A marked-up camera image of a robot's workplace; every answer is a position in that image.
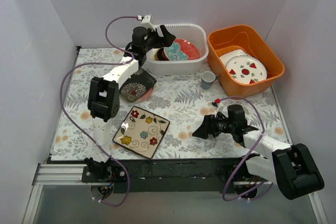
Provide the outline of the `red and teal round plate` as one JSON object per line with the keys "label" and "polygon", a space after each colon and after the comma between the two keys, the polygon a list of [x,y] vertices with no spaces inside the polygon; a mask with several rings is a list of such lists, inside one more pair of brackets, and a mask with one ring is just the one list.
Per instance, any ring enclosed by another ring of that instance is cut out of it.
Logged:
{"label": "red and teal round plate", "polygon": [[188,40],[175,39],[169,47],[163,48],[164,55],[170,61],[196,60],[201,57],[198,48]]}

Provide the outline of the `black floral square plate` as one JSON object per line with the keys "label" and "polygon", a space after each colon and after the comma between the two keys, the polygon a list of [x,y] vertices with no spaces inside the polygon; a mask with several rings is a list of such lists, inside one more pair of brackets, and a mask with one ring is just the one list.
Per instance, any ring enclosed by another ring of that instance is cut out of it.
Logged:
{"label": "black floral square plate", "polygon": [[154,87],[156,79],[141,68],[134,73],[119,89],[121,97],[127,102],[134,102]]}

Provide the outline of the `pink round plate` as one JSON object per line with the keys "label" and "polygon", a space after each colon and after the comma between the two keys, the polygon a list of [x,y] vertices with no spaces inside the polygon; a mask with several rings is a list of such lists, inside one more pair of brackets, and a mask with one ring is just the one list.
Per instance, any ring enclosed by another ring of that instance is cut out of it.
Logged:
{"label": "pink round plate", "polygon": [[127,103],[140,103],[140,102],[144,102],[145,100],[147,100],[152,95],[153,91],[154,91],[154,87],[150,88],[143,96],[139,97],[137,100],[133,102],[127,101],[124,97],[120,97],[120,99]]}

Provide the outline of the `square dark rimmed plate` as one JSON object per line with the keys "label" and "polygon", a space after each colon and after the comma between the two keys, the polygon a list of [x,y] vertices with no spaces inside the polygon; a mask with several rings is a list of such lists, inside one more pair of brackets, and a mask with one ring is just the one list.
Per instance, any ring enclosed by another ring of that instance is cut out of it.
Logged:
{"label": "square dark rimmed plate", "polygon": [[112,141],[141,157],[152,159],[169,126],[169,120],[133,106]]}

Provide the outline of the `yellow dotted scalloped plate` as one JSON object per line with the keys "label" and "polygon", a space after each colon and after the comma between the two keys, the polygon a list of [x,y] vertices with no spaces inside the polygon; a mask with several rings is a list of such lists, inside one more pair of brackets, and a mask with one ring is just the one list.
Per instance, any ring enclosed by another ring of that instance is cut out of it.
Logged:
{"label": "yellow dotted scalloped plate", "polygon": [[155,61],[159,61],[158,52],[159,52],[159,50],[157,49],[156,52],[154,53],[154,60]]}

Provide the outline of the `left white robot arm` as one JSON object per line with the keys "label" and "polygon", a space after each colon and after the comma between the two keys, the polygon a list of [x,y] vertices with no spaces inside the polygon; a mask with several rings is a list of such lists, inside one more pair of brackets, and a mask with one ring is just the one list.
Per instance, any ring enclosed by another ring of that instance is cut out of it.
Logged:
{"label": "left white robot arm", "polygon": [[88,109],[93,119],[94,147],[92,156],[85,158],[85,163],[100,182],[108,181],[112,175],[111,168],[107,166],[110,158],[104,145],[111,139],[112,119],[119,112],[120,87],[143,66],[148,51],[171,46],[176,39],[165,25],[160,25],[160,30],[162,36],[156,28],[134,28],[132,41],[126,46],[117,66],[103,77],[91,79]]}

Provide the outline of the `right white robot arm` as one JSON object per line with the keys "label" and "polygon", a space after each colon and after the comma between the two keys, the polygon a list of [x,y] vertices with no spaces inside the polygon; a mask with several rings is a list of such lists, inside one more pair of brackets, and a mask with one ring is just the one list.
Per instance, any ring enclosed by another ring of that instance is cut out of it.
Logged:
{"label": "right white robot arm", "polygon": [[291,145],[265,136],[260,129],[248,125],[239,104],[228,106],[227,115],[222,110],[220,105],[215,114],[205,115],[192,135],[206,140],[230,134],[236,143],[249,150],[229,176],[227,186],[238,173],[242,180],[256,176],[273,183],[289,200],[324,189],[324,180],[306,145]]}

